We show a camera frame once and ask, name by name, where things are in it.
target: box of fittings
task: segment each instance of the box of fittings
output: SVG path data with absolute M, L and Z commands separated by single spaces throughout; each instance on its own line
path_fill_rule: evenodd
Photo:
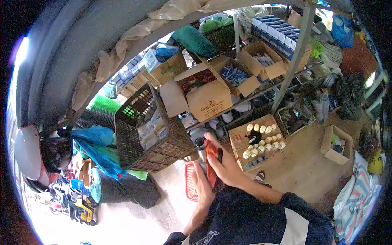
M 234 156 L 244 172 L 260 167 L 269 157 L 286 147 L 285 139 L 271 114 L 229 130 L 229 136 Z

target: green mesh roll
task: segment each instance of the green mesh roll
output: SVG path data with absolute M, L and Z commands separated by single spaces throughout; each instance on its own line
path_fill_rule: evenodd
M 111 113 L 116 113 L 118 109 L 120 109 L 121 104 L 106 96 L 97 94 L 94 98 L 93 104 L 91 105 L 91 109 L 94 109 L 95 107 L 100 107 L 108 110 Z

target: white stripe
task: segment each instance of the white stripe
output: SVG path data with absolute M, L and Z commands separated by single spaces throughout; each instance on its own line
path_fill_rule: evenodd
M 280 245 L 304 245 L 308 235 L 309 221 L 291 209 L 285 208 L 286 229 Z M 249 245 L 277 245 L 274 243 L 252 243 Z

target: foot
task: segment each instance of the foot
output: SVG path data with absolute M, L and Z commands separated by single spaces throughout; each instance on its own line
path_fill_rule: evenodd
M 257 175 L 254 179 L 258 180 L 258 181 L 264 181 L 264 178 L 265 178 L 264 170 L 261 170 L 257 173 Z

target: metal pole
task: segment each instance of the metal pole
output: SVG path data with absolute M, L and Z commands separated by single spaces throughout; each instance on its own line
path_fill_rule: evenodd
M 234 24 L 234 37 L 236 39 L 236 57 L 240 54 L 240 32 L 238 26 L 238 17 L 237 14 L 233 14 L 233 24 Z
M 316 7 L 314 4 L 305 2 L 305 7 L 303 10 L 302 23 L 301 23 L 301 32 L 299 33 L 297 46 L 294 50 L 293 57 L 291 59 L 289 69 L 287 70 L 285 79 L 282 82 L 282 87 L 280 88 L 276 100 L 272 106 L 272 114 L 276 112 L 280 102 L 282 101 L 287 88 L 290 85 L 291 80 L 294 78 L 294 74 L 297 71 L 299 62 L 301 61 L 302 54 L 305 50 L 305 47 L 308 45 L 308 38 L 310 36 L 310 30 L 313 26 L 314 14 L 316 12 Z

